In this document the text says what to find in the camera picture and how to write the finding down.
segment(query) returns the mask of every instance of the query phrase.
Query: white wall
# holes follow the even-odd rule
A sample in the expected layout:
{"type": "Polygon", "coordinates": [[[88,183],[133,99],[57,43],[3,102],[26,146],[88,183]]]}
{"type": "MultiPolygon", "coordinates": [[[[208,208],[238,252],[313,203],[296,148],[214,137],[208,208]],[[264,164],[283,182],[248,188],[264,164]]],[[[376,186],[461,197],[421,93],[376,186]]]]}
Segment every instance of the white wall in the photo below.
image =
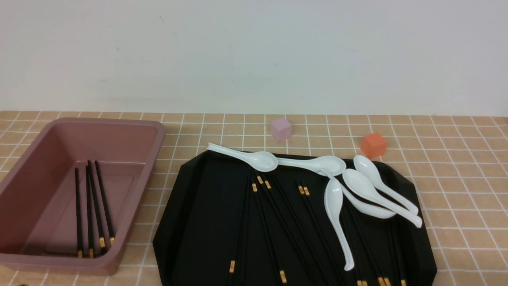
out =
{"type": "Polygon", "coordinates": [[[0,109],[508,116],[508,1],[2,0],[0,109]]]}

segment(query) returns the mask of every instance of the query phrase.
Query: pink cube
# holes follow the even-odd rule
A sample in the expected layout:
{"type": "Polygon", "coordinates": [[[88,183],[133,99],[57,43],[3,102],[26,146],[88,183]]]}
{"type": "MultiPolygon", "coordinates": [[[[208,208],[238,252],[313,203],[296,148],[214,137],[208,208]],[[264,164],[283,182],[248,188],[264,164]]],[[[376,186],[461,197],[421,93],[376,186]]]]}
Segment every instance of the pink cube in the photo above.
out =
{"type": "Polygon", "coordinates": [[[275,140],[284,141],[289,139],[293,134],[293,127],[286,118],[282,117],[272,121],[270,124],[270,132],[275,140]]]}

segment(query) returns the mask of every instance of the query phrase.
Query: tiled countertop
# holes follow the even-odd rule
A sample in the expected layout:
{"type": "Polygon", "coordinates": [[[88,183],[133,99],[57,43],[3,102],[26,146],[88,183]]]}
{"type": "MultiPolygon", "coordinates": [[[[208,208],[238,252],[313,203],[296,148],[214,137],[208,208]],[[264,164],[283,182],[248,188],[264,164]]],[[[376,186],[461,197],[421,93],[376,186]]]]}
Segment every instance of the tiled countertop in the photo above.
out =
{"type": "Polygon", "coordinates": [[[276,142],[281,115],[0,111],[0,180],[38,132],[62,117],[163,122],[167,135],[117,274],[110,277],[16,272],[0,285],[160,285],[151,240],[180,166],[209,142],[239,150],[298,155],[361,154],[362,136],[388,141],[383,161],[416,185],[438,274],[434,285],[508,281],[508,121],[491,117],[287,115],[294,135],[276,142]]]}

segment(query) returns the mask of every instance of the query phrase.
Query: pink plastic tray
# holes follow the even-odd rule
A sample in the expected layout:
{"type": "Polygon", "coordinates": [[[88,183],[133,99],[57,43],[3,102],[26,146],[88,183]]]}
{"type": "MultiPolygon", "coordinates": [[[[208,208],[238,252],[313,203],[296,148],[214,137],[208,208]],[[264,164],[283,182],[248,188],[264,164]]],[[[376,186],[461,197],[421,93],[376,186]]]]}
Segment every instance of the pink plastic tray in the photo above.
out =
{"type": "Polygon", "coordinates": [[[115,273],[165,133],[164,125],[152,121],[63,118],[48,124],[0,182],[0,264],[19,270],[115,273]],[[80,172],[86,254],[87,160],[100,162],[115,231],[111,246],[104,229],[108,252],[95,259],[76,257],[74,168],[80,172]]]}

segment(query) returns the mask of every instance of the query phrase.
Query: orange cube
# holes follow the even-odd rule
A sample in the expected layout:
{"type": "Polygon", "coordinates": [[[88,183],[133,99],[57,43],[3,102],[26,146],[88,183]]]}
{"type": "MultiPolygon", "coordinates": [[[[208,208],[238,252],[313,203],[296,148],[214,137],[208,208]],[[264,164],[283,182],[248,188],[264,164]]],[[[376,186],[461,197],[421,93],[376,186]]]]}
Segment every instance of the orange cube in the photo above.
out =
{"type": "Polygon", "coordinates": [[[365,156],[374,158],[385,154],[388,142],[379,133],[373,133],[365,136],[360,149],[365,156]]]}

